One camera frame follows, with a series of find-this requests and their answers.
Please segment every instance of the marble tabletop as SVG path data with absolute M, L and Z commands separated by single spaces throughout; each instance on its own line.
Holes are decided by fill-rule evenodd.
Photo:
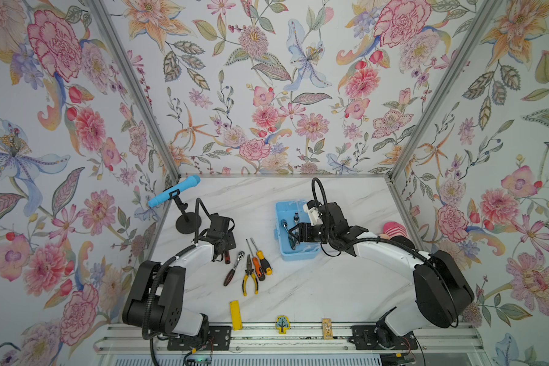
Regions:
M 321 178 L 329 202 L 337 202 L 350 225 L 360 225 L 379 233 L 387 221 L 402 219 L 382 178 Z M 230 322 L 229 302 L 238 300 L 242 321 L 274 322 L 279 315 L 294 321 L 375 321 L 390 308 L 411 296 L 413 285 L 401 275 L 370 260 L 347 253 L 331 258 L 320 252 L 315 259 L 286 262 L 275 240 L 275 203 L 310 200 L 311 178 L 202 178 L 197 187 L 181 195 L 195 208 L 202 198 L 211 213 L 235 220 L 236 249 L 232 264 L 210 262 L 199 268 L 185 283 L 183 307 L 204 313 L 211 322 Z M 201 229 L 209 226 L 202 214 Z M 191 244 L 193 234 L 176 231 L 180 212 L 169 210 L 152 260 L 164 262 Z M 242 295 L 245 263 L 240 263 L 234 279 L 224 286 L 224 278 L 239 251 L 248 253 L 246 238 L 253 237 L 271 263 L 273 274 L 259 282 L 259 294 Z M 335 254 L 328 245 L 329 253 Z

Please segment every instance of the blue plastic box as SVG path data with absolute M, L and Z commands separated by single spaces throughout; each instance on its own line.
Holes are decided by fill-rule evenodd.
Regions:
M 274 205 L 276 210 L 276 222 L 277 226 L 274 230 L 274 238 L 278 239 L 278 245 L 280 248 L 280 253 L 283 255 L 283 260 L 312 260 L 317 256 L 321 250 L 319 243 L 306 243 L 300 242 L 296 246 L 295 250 L 291 249 L 291 244 L 289 243 L 289 237 L 287 231 L 280 223 L 281 220 L 287 220 L 287 226 L 292 228 L 295 226 L 295 212 L 299 213 L 299 222 L 300 223 L 309 223 L 309 216 L 303 211 L 303 205 L 307 201 L 283 201 L 277 202 Z

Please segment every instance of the blue microphone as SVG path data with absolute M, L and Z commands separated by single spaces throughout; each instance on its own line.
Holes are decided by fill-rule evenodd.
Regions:
M 161 203 L 163 203 L 167 200 L 170 200 L 171 196 L 170 196 L 169 193 L 173 193 L 176 190 L 179 190 L 179 192 L 183 192 L 184 190 L 186 190 L 188 188 L 197 186 L 200 181 L 201 181 L 201 178 L 199 178 L 198 175 L 190 176 L 189 178 L 185 179 L 183 182 L 177 184 L 176 186 L 173 186 L 173 187 L 167 189 L 166 191 L 162 192 L 161 194 L 159 194 L 158 196 L 156 196 L 155 198 L 150 200 L 149 201 L 149 207 L 158 206 Z

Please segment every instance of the floral wallpaper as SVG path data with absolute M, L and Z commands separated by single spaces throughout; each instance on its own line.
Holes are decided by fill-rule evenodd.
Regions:
M 0 366 L 90 364 L 156 234 L 123 83 L 82 1 L 0 0 Z
M 388 173 L 478 0 L 106 2 L 175 163 Z
M 549 0 L 505 0 L 397 179 L 500 366 L 549 366 Z

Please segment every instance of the pliers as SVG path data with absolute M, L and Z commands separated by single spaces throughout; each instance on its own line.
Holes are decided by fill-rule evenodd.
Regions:
M 248 276 L 252 276 L 252 279 L 254 280 L 254 287 L 256 288 L 254 290 L 254 294 L 258 295 L 258 281 L 256 280 L 254 269 L 252 268 L 252 261 L 250 260 L 250 254 L 248 255 L 248 259 L 246 260 L 246 276 L 244 276 L 244 281 L 242 282 L 242 292 L 244 296 L 246 296 L 246 280 L 248 279 Z

